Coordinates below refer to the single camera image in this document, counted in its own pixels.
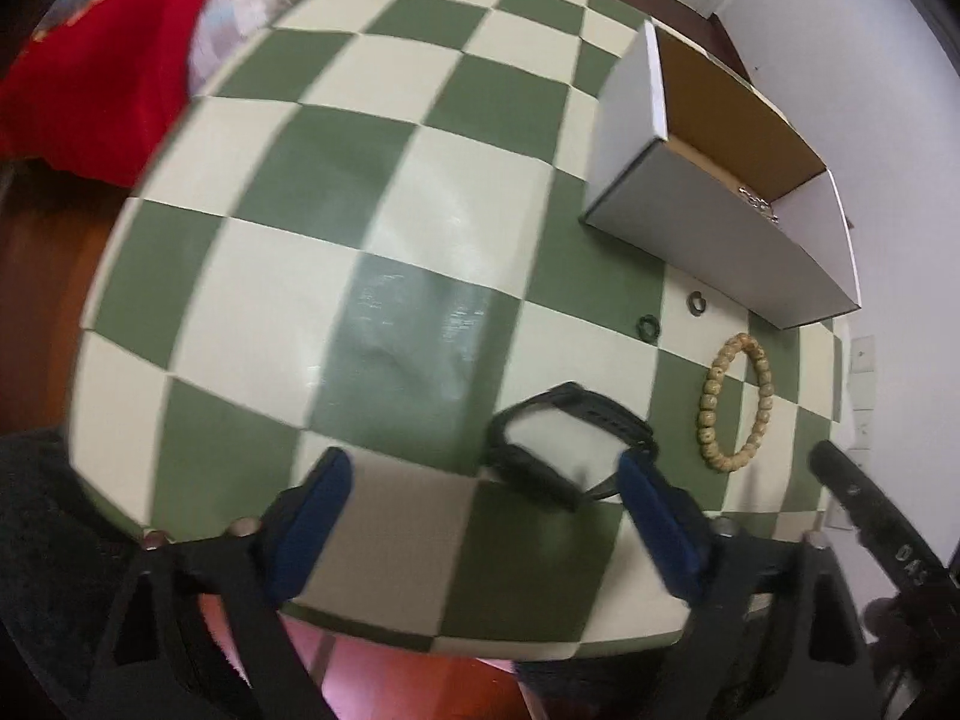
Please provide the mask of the black watch band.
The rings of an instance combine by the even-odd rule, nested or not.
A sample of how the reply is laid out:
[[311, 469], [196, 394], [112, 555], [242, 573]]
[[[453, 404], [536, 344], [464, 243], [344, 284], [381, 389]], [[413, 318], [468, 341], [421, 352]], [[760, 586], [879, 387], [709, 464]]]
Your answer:
[[652, 427], [618, 401], [576, 382], [498, 411], [488, 423], [482, 463], [539, 504], [574, 512], [619, 494], [615, 449], [658, 460]]

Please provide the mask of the black trouser leg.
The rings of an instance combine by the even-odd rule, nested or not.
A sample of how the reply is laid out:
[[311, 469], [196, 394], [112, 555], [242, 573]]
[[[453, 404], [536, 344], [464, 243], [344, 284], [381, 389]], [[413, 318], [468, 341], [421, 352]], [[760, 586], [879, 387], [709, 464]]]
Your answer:
[[145, 718], [91, 689], [143, 527], [103, 511], [60, 427], [2, 437], [2, 629], [55, 718]]

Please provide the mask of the green white checkered tablecloth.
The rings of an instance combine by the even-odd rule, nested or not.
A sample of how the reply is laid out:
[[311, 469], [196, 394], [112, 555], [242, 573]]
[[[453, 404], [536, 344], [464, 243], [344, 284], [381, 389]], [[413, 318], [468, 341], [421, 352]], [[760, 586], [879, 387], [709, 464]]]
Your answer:
[[347, 510], [291, 613], [404, 649], [665, 645], [685, 606], [622, 504], [482, 463], [498, 411], [576, 382], [651, 422], [708, 514], [794, 541], [827, 496], [841, 338], [776, 330], [581, 220], [619, 0], [301, 0], [192, 104], [83, 316], [71, 465], [103, 511], [220, 533], [324, 450]]

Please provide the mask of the white cardboard box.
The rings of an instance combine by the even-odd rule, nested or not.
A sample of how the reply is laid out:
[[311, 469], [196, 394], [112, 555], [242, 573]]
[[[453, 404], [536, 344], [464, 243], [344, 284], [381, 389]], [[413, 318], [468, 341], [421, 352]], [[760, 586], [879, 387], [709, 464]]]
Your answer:
[[861, 309], [830, 169], [763, 94], [656, 20], [601, 87], [581, 220], [778, 328]]

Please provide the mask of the red bed cover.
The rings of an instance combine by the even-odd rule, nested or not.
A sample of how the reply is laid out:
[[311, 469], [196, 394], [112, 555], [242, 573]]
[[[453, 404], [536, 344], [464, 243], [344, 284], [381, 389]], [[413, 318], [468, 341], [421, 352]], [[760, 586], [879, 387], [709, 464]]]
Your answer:
[[206, 0], [96, 0], [2, 78], [2, 158], [130, 188], [187, 106]]

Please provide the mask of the white wall socket strip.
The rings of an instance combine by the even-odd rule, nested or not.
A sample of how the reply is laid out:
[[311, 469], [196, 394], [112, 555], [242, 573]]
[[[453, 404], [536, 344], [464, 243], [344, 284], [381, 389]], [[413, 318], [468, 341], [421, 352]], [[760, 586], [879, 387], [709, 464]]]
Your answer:
[[867, 470], [871, 461], [872, 418], [874, 417], [875, 341], [872, 337], [850, 338], [844, 332], [841, 346], [841, 416], [832, 429], [832, 441], [854, 465]]

